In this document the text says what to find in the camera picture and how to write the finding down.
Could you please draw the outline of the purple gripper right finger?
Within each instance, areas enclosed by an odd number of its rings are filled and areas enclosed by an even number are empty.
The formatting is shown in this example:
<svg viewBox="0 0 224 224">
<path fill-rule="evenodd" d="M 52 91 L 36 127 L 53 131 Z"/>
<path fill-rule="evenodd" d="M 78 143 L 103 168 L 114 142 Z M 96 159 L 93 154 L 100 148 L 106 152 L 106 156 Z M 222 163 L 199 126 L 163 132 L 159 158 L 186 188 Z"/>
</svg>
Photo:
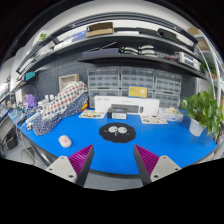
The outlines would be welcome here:
<svg viewBox="0 0 224 224">
<path fill-rule="evenodd" d="M 133 154 L 143 185 L 180 170 L 180 167 L 167 155 L 158 156 L 141 146 L 134 145 Z"/>
</svg>

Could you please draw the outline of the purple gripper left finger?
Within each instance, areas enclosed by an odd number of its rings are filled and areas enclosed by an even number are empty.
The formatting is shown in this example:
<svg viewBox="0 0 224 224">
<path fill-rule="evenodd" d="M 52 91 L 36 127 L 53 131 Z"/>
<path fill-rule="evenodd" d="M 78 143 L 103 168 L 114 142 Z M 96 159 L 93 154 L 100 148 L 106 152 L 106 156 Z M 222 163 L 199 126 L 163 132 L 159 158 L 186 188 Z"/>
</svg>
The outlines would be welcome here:
<svg viewBox="0 0 224 224">
<path fill-rule="evenodd" d="M 94 156 L 91 144 L 69 157 L 58 157 L 46 170 L 56 176 L 83 187 Z"/>
</svg>

